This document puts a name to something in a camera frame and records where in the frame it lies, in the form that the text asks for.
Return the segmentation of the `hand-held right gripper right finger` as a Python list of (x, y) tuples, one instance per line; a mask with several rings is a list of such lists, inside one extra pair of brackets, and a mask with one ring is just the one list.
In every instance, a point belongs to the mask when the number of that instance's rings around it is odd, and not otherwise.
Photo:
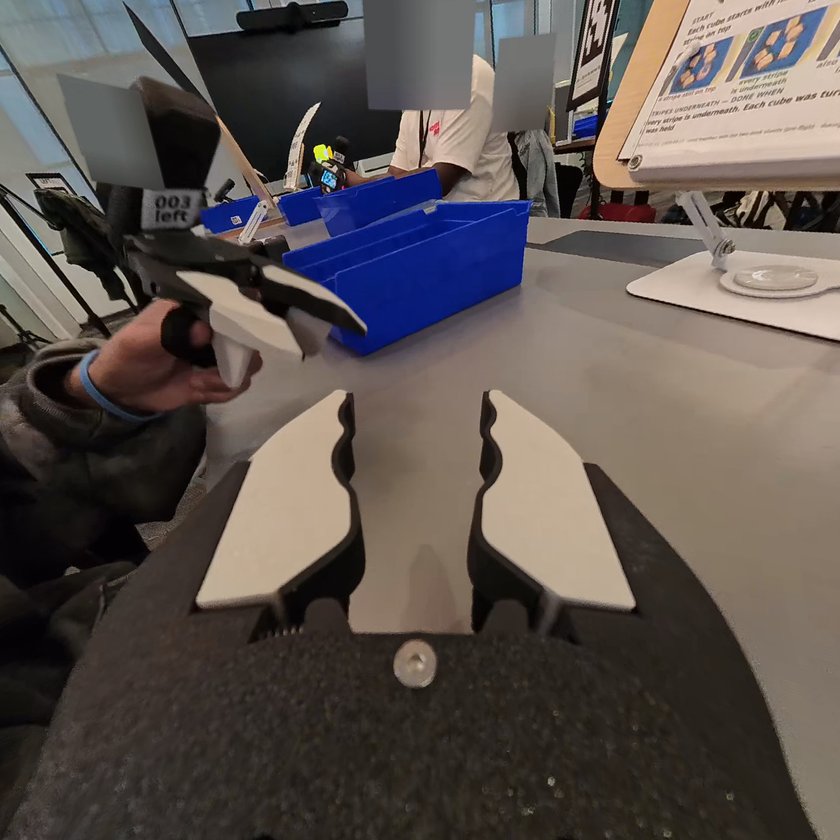
[(504, 392), (481, 398), (481, 485), (469, 529), (471, 626), (500, 602), (549, 635), (568, 608), (632, 614), (636, 598), (585, 463)]

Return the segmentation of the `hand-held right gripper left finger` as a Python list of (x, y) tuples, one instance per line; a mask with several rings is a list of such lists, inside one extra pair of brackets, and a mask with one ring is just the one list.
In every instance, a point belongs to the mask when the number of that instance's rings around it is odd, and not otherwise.
[(354, 436), (354, 395), (336, 390), (250, 456), (196, 593), (199, 613), (257, 608), (276, 635), (349, 628), (364, 576)]

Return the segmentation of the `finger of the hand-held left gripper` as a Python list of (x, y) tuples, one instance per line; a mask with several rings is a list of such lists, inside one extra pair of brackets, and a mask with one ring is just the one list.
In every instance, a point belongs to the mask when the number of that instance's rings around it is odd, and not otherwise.
[(198, 270), (178, 270), (177, 276), (208, 303), (212, 347), (218, 360), (267, 347), (297, 360), (306, 355), (287, 322), (247, 298), (238, 285), (224, 276)]
[(368, 333), (366, 322), (334, 292), (278, 264), (261, 267), (261, 304), (285, 322), (303, 356), (319, 354), (332, 328)]

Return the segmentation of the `person's left forearm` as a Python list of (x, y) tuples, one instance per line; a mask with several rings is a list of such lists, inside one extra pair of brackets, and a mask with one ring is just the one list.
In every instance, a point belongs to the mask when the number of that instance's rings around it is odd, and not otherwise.
[(22, 588), (141, 562), (137, 526), (174, 516), (205, 451), (198, 406), (132, 423), (71, 405), (65, 375), (100, 346), (53, 343), (2, 384), (1, 571)]

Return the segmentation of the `person's left hand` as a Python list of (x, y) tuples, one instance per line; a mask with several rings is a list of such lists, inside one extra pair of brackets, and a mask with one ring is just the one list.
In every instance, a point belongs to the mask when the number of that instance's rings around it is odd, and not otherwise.
[(245, 378), (235, 388), (227, 386), (215, 368), (200, 369), (167, 352), (161, 327), (178, 307), (176, 301), (154, 301), (106, 342), (90, 363), (91, 382), (111, 403), (135, 415), (165, 413), (184, 406), (229, 403), (249, 389), (263, 366), (258, 352), (251, 354)]

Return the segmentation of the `thin wooden board stand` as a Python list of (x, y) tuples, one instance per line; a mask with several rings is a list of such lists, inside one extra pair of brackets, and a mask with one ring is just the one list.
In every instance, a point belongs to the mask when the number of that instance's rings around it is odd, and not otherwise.
[(235, 138), (218, 115), (216, 115), (216, 121), (220, 131), (222, 146), (231, 161), (238, 168), (239, 173), (245, 179), (245, 183), (250, 188), (252, 194), (258, 198), (258, 203), (248, 218), (248, 222), (238, 235), (238, 243), (245, 246), (254, 241), (258, 228), (263, 223), (266, 221), (277, 221), (281, 219), (281, 214), (277, 202), (273, 195), (271, 195), (267, 185), (263, 183), (257, 170), (251, 165), (244, 152), (238, 146)]

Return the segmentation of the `black display screen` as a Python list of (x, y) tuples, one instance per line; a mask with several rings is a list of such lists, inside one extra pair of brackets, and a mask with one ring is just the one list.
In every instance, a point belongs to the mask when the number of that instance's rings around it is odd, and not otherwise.
[(393, 153), (401, 113), (368, 107), (361, 16), (296, 34), (247, 34), (233, 26), (187, 43), (218, 114), (256, 170), (270, 181), (284, 179), (293, 135), (316, 102), (304, 167), (315, 145), (339, 135), (349, 141), (352, 161)]

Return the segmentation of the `white paper sheet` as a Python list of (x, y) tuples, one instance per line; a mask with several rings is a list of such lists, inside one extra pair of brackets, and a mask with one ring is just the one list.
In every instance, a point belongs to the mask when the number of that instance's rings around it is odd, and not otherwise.
[(287, 171), (283, 182), (283, 186), (288, 192), (295, 192), (299, 188), (299, 181), (302, 174), (303, 156), (305, 153), (304, 141), (306, 133), (320, 106), (320, 101), (317, 101), (310, 106), (310, 108), (304, 113), (296, 131), (292, 136), (288, 155)]

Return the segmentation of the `dark cloth on tripod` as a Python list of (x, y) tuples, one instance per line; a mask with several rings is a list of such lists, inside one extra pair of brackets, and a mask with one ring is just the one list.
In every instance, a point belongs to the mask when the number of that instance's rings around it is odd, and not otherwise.
[(117, 268), (101, 211), (60, 173), (29, 174), (33, 199), (2, 185), (2, 276), (57, 340), (108, 339), (139, 302)]

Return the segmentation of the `blue wristband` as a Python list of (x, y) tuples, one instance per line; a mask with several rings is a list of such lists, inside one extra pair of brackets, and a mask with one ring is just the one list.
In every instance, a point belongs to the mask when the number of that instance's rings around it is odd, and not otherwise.
[(105, 413), (116, 417), (129, 424), (147, 424), (155, 419), (162, 417), (163, 413), (132, 413), (125, 410), (118, 404), (111, 402), (94, 384), (90, 376), (90, 367), (93, 361), (97, 359), (100, 350), (91, 350), (86, 353), (80, 360), (78, 369), (78, 378), (82, 391), (92, 399)]

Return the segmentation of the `grey jacket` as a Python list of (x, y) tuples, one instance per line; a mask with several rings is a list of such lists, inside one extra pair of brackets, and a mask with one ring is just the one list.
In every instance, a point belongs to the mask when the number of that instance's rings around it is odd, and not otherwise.
[(519, 200), (530, 202), (532, 217), (560, 217), (554, 151), (544, 129), (508, 132), (511, 165)]

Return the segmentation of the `white stand with wooden board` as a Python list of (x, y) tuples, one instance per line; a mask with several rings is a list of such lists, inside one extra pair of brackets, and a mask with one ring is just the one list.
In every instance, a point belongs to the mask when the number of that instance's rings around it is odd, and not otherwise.
[(704, 192), (761, 190), (766, 193), (837, 193), (838, 175), (804, 178), (781, 167), (757, 171), (704, 170), (650, 180), (634, 175), (639, 162), (617, 157), (672, 46), (688, 2), (655, 2), (595, 145), (594, 174), (604, 185), (629, 191), (675, 193), (706, 251), (635, 280), (636, 297), (759, 326), (837, 342), (839, 340), (838, 258), (795, 257), (738, 250), (711, 211)]

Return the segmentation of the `black white marker sign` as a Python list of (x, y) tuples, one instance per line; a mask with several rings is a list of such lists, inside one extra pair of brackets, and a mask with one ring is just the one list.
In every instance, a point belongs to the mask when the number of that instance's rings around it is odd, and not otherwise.
[(598, 140), (607, 113), (607, 94), (613, 67), (613, 40), (619, 1), (586, 1), (577, 41), (567, 112), (596, 102), (594, 139)]

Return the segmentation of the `printed instruction sheet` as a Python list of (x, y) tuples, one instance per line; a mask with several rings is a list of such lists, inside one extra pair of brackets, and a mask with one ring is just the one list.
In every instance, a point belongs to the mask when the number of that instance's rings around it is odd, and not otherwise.
[(667, 180), (719, 165), (838, 175), (838, 2), (688, 2), (618, 155)]

